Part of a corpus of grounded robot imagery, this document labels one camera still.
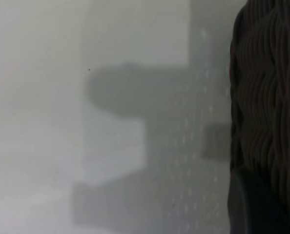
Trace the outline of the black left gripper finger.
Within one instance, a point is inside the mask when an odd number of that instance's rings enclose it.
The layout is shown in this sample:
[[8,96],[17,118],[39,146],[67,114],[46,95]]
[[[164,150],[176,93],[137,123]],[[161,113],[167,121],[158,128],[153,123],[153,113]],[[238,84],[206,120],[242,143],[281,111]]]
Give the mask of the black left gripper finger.
[[270,234],[277,229],[271,196],[247,170],[234,170],[229,183],[231,234]]

